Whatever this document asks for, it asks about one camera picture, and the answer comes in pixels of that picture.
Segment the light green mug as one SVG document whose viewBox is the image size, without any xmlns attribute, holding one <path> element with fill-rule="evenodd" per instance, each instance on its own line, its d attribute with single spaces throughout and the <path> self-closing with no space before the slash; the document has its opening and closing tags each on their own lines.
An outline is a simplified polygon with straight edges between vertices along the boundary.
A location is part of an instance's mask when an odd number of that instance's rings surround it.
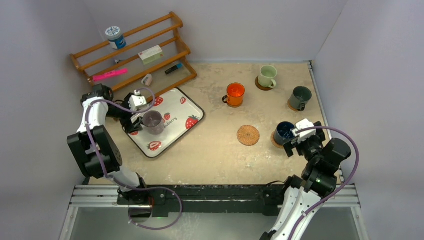
<svg viewBox="0 0 424 240">
<path fill-rule="evenodd" d="M 258 84 L 264 88 L 273 89 L 277 83 L 275 81 L 278 71 L 274 66 L 264 65 L 260 68 Z"/>
</svg>

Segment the dark green mug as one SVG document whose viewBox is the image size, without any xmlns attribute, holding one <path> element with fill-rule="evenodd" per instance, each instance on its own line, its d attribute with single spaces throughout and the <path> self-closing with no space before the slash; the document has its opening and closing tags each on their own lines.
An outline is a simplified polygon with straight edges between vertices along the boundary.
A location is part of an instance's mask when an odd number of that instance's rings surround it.
<svg viewBox="0 0 424 240">
<path fill-rule="evenodd" d="M 298 110 L 298 112 L 303 112 L 311 98 L 312 92 L 309 88 L 305 86 L 297 86 L 292 91 L 288 101 L 293 108 Z"/>
</svg>

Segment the orange mug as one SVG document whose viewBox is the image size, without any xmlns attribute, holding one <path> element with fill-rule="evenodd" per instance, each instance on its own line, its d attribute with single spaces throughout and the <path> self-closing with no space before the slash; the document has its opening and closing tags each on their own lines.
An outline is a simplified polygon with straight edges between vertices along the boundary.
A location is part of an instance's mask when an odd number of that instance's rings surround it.
<svg viewBox="0 0 424 240">
<path fill-rule="evenodd" d="M 231 83 L 226 88 L 226 95 L 222 97 L 222 102 L 232 108 L 238 108 L 243 104 L 245 92 L 245 87 L 241 83 Z"/>
</svg>

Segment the dark blue mug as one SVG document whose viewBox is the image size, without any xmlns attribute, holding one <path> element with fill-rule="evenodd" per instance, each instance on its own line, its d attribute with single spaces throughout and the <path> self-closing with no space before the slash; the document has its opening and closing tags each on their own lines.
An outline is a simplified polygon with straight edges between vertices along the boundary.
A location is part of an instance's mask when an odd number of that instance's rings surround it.
<svg viewBox="0 0 424 240">
<path fill-rule="evenodd" d="M 280 122 L 273 134 L 273 140 L 278 145 L 283 145 L 286 140 L 291 140 L 294 138 L 292 129 L 295 128 L 295 125 L 288 121 Z"/>
</svg>

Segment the woven rattan round coaster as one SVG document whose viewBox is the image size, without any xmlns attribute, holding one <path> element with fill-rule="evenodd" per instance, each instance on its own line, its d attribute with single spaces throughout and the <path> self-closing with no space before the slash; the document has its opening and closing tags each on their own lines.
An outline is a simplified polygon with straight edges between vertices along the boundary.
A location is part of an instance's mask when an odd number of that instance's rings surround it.
<svg viewBox="0 0 424 240">
<path fill-rule="evenodd" d="M 243 125 L 237 130 L 236 137 L 242 145 L 253 146 L 260 140 L 260 132 L 252 125 Z"/>
</svg>

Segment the blue white lidded jar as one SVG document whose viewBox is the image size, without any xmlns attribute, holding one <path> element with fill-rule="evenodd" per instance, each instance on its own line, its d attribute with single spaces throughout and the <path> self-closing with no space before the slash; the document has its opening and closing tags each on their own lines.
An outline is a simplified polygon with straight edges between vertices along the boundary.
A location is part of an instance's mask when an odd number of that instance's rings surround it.
<svg viewBox="0 0 424 240">
<path fill-rule="evenodd" d="M 127 45 L 124 35 L 118 26 L 111 26 L 107 28 L 105 30 L 105 36 L 109 42 L 109 45 L 114 50 L 120 50 Z"/>
</svg>

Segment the dark grooved wooden coaster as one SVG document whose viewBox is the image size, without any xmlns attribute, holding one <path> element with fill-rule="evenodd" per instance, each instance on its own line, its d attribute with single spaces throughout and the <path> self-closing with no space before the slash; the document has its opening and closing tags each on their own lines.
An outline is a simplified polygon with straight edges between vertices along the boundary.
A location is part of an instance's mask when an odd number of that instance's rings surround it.
<svg viewBox="0 0 424 240">
<path fill-rule="evenodd" d="M 258 89 L 260 89 L 261 91 L 271 91 L 273 88 L 272 87 L 263 87 L 259 84 L 259 77 L 257 76 L 255 79 L 255 85 Z"/>
</svg>

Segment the white strawberry metal tray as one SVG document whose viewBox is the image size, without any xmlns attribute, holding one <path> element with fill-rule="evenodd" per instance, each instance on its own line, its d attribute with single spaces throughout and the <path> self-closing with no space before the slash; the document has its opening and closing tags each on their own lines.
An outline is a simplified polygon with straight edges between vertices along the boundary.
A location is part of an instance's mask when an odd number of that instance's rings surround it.
<svg viewBox="0 0 424 240">
<path fill-rule="evenodd" d="M 142 123 L 142 130 L 129 133 L 128 137 L 150 159 L 162 155 L 205 117 L 204 110 L 179 88 L 157 96 L 149 111 L 161 113 L 164 131 L 152 135 Z"/>
</svg>

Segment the small white pink object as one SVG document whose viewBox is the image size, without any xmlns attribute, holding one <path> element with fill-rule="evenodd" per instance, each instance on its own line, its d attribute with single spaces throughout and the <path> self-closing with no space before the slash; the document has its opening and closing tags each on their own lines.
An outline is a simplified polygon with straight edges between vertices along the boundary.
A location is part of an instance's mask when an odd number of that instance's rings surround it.
<svg viewBox="0 0 424 240">
<path fill-rule="evenodd" d="M 147 74 L 142 80 L 142 84 L 149 87 L 153 82 L 153 76 L 151 74 Z"/>
</svg>

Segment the pink highlighter marker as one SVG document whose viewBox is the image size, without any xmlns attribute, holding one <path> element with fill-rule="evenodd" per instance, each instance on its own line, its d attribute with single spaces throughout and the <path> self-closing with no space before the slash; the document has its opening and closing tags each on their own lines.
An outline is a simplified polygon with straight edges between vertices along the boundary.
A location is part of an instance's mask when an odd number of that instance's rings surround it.
<svg viewBox="0 0 424 240">
<path fill-rule="evenodd" d="M 106 80 L 106 79 L 110 79 L 110 78 L 114 78 L 114 77 L 117 77 L 117 76 L 124 75 L 127 72 L 128 72 L 127 68 L 112 70 L 112 71 L 109 71 L 109 72 L 106 72 L 106 73 L 103 73 L 103 74 L 100 74 L 100 75 L 94 75 L 92 77 L 92 79 L 93 79 L 94 82 L 99 82 L 99 81 L 103 81 L 103 80 Z"/>
</svg>

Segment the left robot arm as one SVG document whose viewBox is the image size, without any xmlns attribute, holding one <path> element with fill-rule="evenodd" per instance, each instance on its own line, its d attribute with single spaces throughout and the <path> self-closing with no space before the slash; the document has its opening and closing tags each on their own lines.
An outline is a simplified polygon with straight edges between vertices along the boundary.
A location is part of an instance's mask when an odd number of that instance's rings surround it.
<svg viewBox="0 0 424 240">
<path fill-rule="evenodd" d="M 107 118 L 117 119 L 126 134 L 143 129 L 141 113 L 152 108 L 140 90 L 123 100 L 114 100 L 113 90 L 97 84 L 80 100 L 83 116 L 77 132 L 67 144 L 81 173 L 87 178 L 105 178 L 119 187 L 119 194 L 138 205 L 146 203 L 149 191 L 144 179 L 123 165 L 119 148 L 108 133 Z"/>
</svg>

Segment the brown wooden round coaster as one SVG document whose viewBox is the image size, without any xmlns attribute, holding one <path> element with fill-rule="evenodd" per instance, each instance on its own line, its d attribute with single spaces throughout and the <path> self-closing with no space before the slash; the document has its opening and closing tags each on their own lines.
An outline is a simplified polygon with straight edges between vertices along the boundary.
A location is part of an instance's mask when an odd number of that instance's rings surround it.
<svg viewBox="0 0 424 240">
<path fill-rule="evenodd" d="M 296 108 L 293 108 L 290 104 L 290 101 L 287 101 L 287 106 L 289 107 L 289 109 L 291 109 L 294 112 L 298 112 L 298 110 Z"/>
</svg>

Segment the wooden tiered shelf rack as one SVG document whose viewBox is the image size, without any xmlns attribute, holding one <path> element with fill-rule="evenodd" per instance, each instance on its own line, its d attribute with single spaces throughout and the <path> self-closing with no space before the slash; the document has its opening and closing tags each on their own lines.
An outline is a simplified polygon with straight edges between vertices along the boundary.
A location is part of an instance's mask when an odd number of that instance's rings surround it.
<svg viewBox="0 0 424 240">
<path fill-rule="evenodd" d="M 78 53 L 71 53 L 69 57 L 74 67 L 76 68 L 76 70 L 80 72 L 83 76 L 85 76 L 86 80 L 91 86 L 95 85 L 94 76 L 106 74 L 108 72 L 117 71 L 124 68 L 127 68 L 129 71 L 133 71 L 134 72 L 133 76 L 130 76 L 129 78 L 122 80 L 111 86 L 111 89 L 115 93 L 131 85 L 132 86 L 140 85 L 141 84 L 140 80 L 142 80 L 146 75 L 154 74 L 160 70 L 164 70 L 165 68 L 168 68 L 171 65 L 179 62 L 189 72 L 188 76 L 180 80 L 176 80 L 174 82 L 165 83 L 164 81 L 161 81 L 159 83 L 154 83 L 152 85 L 153 87 L 155 87 L 154 92 L 156 94 L 160 95 L 160 94 L 166 93 L 167 91 L 173 88 L 179 87 L 182 84 L 185 84 L 188 81 L 193 80 L 198 76 L 196 70 L 191 66 L 191 64 L 187 60 L 187 56 L 191 54 L 191 49 L 183 41 L 179 33 L 179 29 L 181 29 L 184 26 L 184 23 L 181 20 L 181 18 L 176 13 L 171 11 L 165 16 L 162 16 L 146 24 L 133 28 L 122 34 L 124 38 L 131 37 L 137 33 L 140 33 L 141 31 L 144 31 L 148 28 L 151 28 L 167 20 L 170 20 L 171 22 L 171 25 L 169 27 L 164 28 L 160 31 L 157 31 L 145 38 L 139 39 L 131 44 L 128 44 L 127 46 L 121 49 L 114 50 L 113 52 L 105 56 L 99 57 L 89 63 L 85 63 L 81 65 L 79 62 L 79 59 L 95 51 L 108 47 L 110 45 L 108 40 L 105 40 L 99 44 L 91 46 Z M 128 53 L 130 50 L 133 50 L 136 47 L 146 44 L 149 41 L 155 40 L 168 33 L 172 33 L 172 37 L 158 44 L 159 47 L 161 48 L 164 48 L 171 44 L 174 44 L 176 46 L 176 54 L 168 57 L 167 59 L 161 59 L 160 62 L 154 61 L 148 64 L 144 64 L 141 58 L 139 57 L 139 54 L 136 53 L 135 55 L 128 57 L 126 59 L 120 60 L 118 63 L 112 66 L 109 66 L 107 68 L 104 68 L 97 73 L 94 73 L 94 74 L 87 73 L 87 70 L 94 66 L 97 66 L 108 60 L 115 60 L 116 57 L 118 57 L 119 55 Z"/>
</svg>

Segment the lilac purple mug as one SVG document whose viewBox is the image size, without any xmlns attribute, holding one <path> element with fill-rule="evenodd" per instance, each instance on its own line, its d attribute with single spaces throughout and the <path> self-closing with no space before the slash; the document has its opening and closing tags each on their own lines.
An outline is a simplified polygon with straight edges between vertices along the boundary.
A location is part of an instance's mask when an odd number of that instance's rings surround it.
<svg viewBox="0 0 424 240">
<path fill-rule="evenodd" d="M 165 129 L 162 114 L 156 110 L 146 112 L 142 117 L 142 124 L 151 135 L 159 135 Z"/>
</svg>

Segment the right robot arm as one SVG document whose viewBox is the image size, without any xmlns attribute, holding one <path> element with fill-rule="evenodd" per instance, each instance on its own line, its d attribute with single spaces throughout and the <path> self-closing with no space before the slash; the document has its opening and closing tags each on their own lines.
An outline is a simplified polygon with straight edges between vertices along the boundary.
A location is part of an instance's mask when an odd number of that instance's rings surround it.
<svg viewBox="0 0 424 240">
<path fill-rule="evenodd" d="M 262 234 L 262 240 L 300 240 L 312 218 L 337 190 L 335 173 L 352 150 L 339 138 L 326 140 L 321 122 L 303 119 L 295 124 L 283 121 L 273 132 L 272 140 L 282 146 L 288 157 L 294 150 L 307 164 L 301 176 L 286 179 L 280 196 L 282 208 L 273 227 Z"/>
</svg>

